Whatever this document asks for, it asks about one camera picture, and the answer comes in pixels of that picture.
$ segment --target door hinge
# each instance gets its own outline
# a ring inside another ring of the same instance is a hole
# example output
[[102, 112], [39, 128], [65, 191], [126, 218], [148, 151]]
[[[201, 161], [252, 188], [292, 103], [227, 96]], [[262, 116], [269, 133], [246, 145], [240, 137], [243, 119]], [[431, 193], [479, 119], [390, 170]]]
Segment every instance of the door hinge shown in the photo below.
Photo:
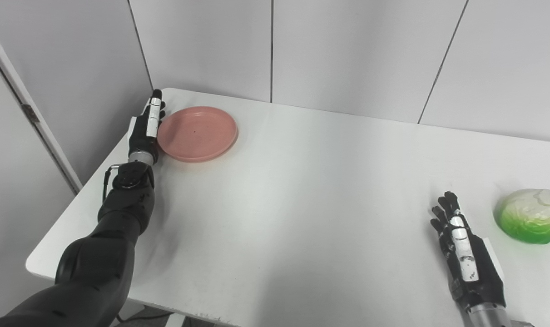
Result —
[[22, 104], [21, 108], [22, 108], [22, 111], [24, 111], [24, 114], [26, 115], [26, 117], [28, 117], [33, 123], [40, 122], [39, 118], [35, 114], [35, 111], [32, 109], [32, 106]]

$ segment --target panel seam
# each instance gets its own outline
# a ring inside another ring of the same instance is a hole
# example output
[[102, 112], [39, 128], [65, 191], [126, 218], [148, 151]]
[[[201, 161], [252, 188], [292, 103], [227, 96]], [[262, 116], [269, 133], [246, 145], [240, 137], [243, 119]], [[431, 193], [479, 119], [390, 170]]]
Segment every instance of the panel seam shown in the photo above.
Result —
[[441, 65], [438, 68], [438, 71], [436, 72], [436, 76], [434, 78], [434, 81], [432, 82], [432, 86], [430, 87], [430, 92], [428, 93], [428, 97], [426, 98], [426, 102], [424, 102], [424, 106], [422, 107], [422, 112], [420, 113], [420, 117], [418, 118], [417, 124], [420, 124], [420, 121], [422, 121], [422, 116], [424, 116], [424, 111], [426, 110], [426, 106], [428, 105], [428, 101], [430, 100], [430, 97], [432, 95], [432, 92], [434, 91], [434, 87], [436, 86], [436, 83], [438, 81], [438, 77], [441, 75], [442, 67], [445, 64], [445, 60], [447, 55], [449, 54], [449, 50], [451, 50], [451, 45], [455, 39], [456, 33], [458, 31], [458, 27], [460, 25], [460, 21], [462, 20], [462, 17], [464, 16], [464, 12], [466, 10], [466, 6], [468, 6], [469, 0], [466, 0], [464, 3], [464, 6], [462, 7], [462, 11], [460, 13], [460, 17], [458, 17], [458, 21], [455, 26], [455, 31], [453, 31], [453, 35], [451, 36], [451, 40], [449, 41], [449, 45], [446, 48], [445, 55], [442, 58]]

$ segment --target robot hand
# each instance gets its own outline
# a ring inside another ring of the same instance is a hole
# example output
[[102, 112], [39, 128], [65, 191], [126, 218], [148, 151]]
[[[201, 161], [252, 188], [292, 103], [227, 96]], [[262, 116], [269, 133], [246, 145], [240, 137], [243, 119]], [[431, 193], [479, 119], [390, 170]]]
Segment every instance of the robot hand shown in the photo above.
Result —
[[478, 327], [510, 327], [503, 281], [483, 240], [472, 233], [455, 193], [447, 191], [438, 203], [442, 208], [432, 208], [436, 218], [430, 222], [451, 271], [454, 300]]
[[134, 129], [129, 137], [129, 161], [141, 161], [150, 166], [158, 161], [156, 137], [158, 126], [165, 116], [165, 102], [162, 91], [155, 89], [146, 107], [135, 120]]

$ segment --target black robotic arm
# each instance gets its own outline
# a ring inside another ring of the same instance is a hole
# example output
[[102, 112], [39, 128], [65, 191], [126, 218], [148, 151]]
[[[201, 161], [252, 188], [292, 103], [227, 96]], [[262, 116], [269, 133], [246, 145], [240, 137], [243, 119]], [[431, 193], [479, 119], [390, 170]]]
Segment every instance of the black robotic arm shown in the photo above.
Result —
[[157, 124], [164, 116], [155, 89], [130, 137], [129, 162], [117, 165], [98, 225], [66, 249], [55, 285], [0, 318], [0, 327], [107, 327], [123, 306], [134, 271], [134, 249], [154, 208], [152, 165]]

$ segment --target pink plate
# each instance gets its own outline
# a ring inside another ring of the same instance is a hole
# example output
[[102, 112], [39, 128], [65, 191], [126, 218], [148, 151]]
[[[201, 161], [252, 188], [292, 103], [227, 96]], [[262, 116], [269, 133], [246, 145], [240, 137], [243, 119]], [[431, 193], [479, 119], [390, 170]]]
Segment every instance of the pink plate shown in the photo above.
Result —
[[158, 144], [176, 160], [202, 162], [225, 153], [237, 136], [237, 123], [229, 114], [211, 106], [193, 106], [163, 120]]

